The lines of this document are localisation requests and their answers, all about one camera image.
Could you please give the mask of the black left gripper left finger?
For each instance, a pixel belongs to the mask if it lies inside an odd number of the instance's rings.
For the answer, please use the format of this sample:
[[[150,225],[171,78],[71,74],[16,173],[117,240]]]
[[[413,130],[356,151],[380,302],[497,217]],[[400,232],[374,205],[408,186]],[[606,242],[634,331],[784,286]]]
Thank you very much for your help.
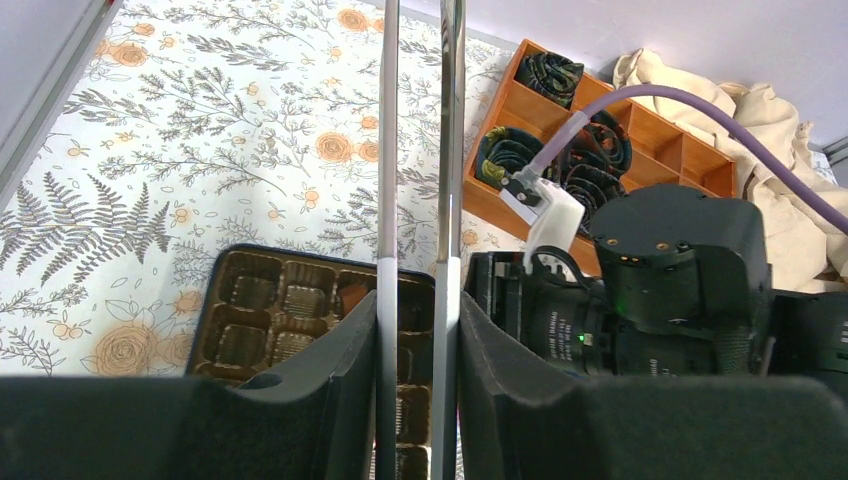
[[[376,297],[233,388],[210,378],[5,377],[5,479],[364,479]]]

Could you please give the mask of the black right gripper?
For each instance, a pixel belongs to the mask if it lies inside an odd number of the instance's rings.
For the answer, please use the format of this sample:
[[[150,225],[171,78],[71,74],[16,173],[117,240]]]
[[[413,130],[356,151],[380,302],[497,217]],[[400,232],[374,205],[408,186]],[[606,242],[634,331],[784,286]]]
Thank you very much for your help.
[[[801,375],[847,393],[847,296],[775,289],[752,203],[638,189],[590,229],[600,275],[566,251],[473,255],[467,292],[503,331],[575,377]]]

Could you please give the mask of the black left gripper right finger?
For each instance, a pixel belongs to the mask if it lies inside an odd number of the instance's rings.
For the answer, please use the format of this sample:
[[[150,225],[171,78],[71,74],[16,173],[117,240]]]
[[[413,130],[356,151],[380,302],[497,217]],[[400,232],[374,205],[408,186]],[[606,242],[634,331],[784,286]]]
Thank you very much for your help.
[[[847,408],[805,377],[576,379],[460,298],[468,479],[843,479]]]

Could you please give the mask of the silver serving tongs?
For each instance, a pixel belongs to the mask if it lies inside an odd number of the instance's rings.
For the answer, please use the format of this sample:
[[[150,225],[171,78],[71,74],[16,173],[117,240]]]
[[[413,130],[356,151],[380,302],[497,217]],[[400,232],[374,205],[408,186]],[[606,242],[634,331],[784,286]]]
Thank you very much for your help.
[[[441,133],[438,255],[434,300],[431,476],[456,473],[457,358],[461,296],[461,233],[465,114],[465,4],[440,4]],[[384,5],[379,87],[379,183],[377,247],[378,377],[375,474],[397,475],[398,359],[398,79],[400,4]]]

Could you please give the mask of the blue chocolate tin box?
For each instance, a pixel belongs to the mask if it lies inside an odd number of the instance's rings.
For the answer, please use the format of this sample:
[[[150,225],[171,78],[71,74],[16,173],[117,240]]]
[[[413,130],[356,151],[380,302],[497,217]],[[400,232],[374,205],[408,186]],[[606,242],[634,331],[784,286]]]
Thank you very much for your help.
[[[430,473],[434,284],[425,273],[398,274],[399,479]],[[234,245],[213,267],[186,372],[237,387],[307,348],[377,285],[372,264]]]

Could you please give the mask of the orange wooden divided box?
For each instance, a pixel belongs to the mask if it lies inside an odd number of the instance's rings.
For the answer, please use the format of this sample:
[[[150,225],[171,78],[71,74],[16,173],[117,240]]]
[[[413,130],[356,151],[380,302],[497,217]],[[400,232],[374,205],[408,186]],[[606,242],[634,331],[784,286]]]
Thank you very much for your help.
[[[495,127],[516,127],[546,143],[572,116],[570,109],[515,79],[522,58],[545,51],[528,39],[522,40],[465,162],[464,210],[521,240],[527,237],[529,226],[499,198],[496,189],[475,177],[476,163],[485,134]],[[714,147],[632,99],[614,103],[606,111],[632,143],[632,166],[622,179],[627,191],[671,183],[698,188],[713,197],[732,198],[737,194],[734,161]]]

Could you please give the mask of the floral tablecloth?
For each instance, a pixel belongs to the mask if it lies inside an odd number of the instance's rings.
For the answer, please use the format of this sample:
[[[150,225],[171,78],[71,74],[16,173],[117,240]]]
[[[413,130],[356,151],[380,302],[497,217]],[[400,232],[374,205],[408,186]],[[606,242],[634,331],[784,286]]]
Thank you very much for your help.
[[[187,373],[221,252],[377,259],[379,1],[128,1],[1,210],[1,372]]]

